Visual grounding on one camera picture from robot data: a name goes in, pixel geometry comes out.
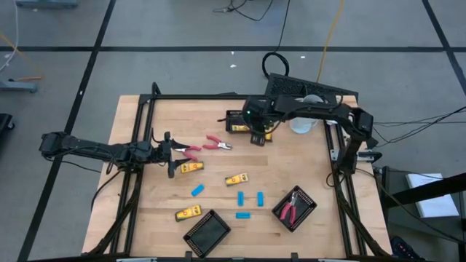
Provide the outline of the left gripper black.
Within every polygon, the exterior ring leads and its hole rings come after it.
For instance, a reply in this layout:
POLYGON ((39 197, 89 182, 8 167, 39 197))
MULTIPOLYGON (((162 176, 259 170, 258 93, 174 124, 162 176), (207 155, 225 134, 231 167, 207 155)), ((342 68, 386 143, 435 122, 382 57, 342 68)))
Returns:
POLYGON ((157 163, 165 163, 167 165, 167 173, 169 178, 174 178, 175 170, 182 164, 191 161, 190 158, 172 160, 172 149, 175 151, 185 151, 190 146, 176 142, 171 139, 170 132, 165 132, 163 139, 156 140, 152 133, 152 140, 157 144, 156 159, 157 163))

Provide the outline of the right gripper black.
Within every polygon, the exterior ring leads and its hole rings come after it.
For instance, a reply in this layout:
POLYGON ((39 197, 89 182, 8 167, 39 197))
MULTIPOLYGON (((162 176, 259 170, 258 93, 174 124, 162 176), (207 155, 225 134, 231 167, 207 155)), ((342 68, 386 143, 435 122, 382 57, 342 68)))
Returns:
POLYGON ((274 126, 267 106, 265 100, 250 96, 242 107, 242 121, 250 131, 250 143, 256 146, 265 145, 267 129, 274 126))

